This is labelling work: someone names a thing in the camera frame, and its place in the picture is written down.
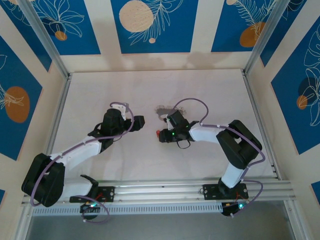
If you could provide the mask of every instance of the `beige circle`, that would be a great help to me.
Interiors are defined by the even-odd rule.
[[[237,2],[237,0],[226,0],[225,2],[228,5],[233,5],[233,4],[235,4]]]
[[[18,5],[17,0],[8,0],[10,3],[14,4],[14,5]]]
[[[151,9],[142,1],[128,1],[119,12],[122,26],[129,32],[138,33],[150,28],[154,22]]]
[[[156,42],[155,38],[152,37],[152,38],[149,39],[149,43],[154,44],[155,42]]]

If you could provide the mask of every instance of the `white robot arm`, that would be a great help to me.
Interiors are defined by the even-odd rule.
[[[35,191],[34,199],[45,207],[72,196],[88,196],[95,199],[98,195],[97,181],[86,175],[70,178],[68,173],[85,160],[110,147],[114,142],[113,136],[122,135],[125,131],[139,131],[145,124],[143,116],[134,116],[132,120],[126,119],[124,105],[112,104],[104,114],[103,121],[81,142],[66,151],[49,156],[38,154],[23,181],[22,191],[30,196]],[[49,165],[51,166],[44,174],[45,168]]]
[[[198,121],[189,123],[178,110],[167,115],[165,122],[168,128],[157,133],[159,141],[162,143],[176,142],[179,146],[180,141],[188,141],[189,144],[190,142],[205,141],[220,144],[229,160],[229,164],[219,180],[219,190],[224,195],[237,186],[247,171],[249,163],[258,155],[251,144],[234,132],[219,127],[202,126]],[[234,120],[229,124],[229,128],[245,136],[260,150],[262,149],[260,142],[241,121]]]
[[[205,141],[214,144],[219,144],[217,135],[222,130],[223,129],[220,128],[201,126],[199,123],[197,123],[190,129],[189,134],[195,142]],[[239,183],[244,171],[245,169],[239,169],[235,167],[231,162],[229,162],[228,167],[226,168],[223,176],[221,177],[221,181],[229,189],[232,189]]]

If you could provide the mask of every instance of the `ventilation slot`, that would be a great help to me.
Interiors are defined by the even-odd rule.
[[[184,203],[184,204],[146,204],[146,205],[106,205],[110,215],[134,215],[134,214],[191,214],[191,213],[221,213],[221,203]],[[80,206],[52,206],[36,207],[33,216],[77,216],[80,215]],[[95,209],[86,215],[106,215],[104,209]]]

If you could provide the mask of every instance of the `enclosure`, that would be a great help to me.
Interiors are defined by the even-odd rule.
[[[0,5],[1,239],[319,239],[318,0]],[[81,143],[112,102],[142,129],[65,172],[112,187],[108,212],[87,214],[108,222],[83,221],[69,197],[32,206],[22,184],[35,156]],[[159,142],[173,109],[219,131],[240,120],[257,138],[248,199],[208,199],[229,164],[218,142]]]

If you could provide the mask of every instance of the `white table surface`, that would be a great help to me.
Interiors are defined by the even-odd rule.
[[[111,102],[126,102],[135,115],[144,116],[143,129],[128,133],[103,153],[68,172],[68,177],[86,174],[97,180],[126,181],[221,177],[228,160],[220,145],[192,142],[182,150],[175,143],[160,143],[157,139],[156,131],[166,127],[156,114],[157,106],[172,107],[188,97],[199,98],[208,105],[206,124],[225,125],[241,120],[262,143],[267,155],[239,69],[74,73],[53,152],[81,141],[102,122]],[[206,113],[196,101],[179,106],[189,122],[199,121]],[[246,176],[274,176],[268,156]]]

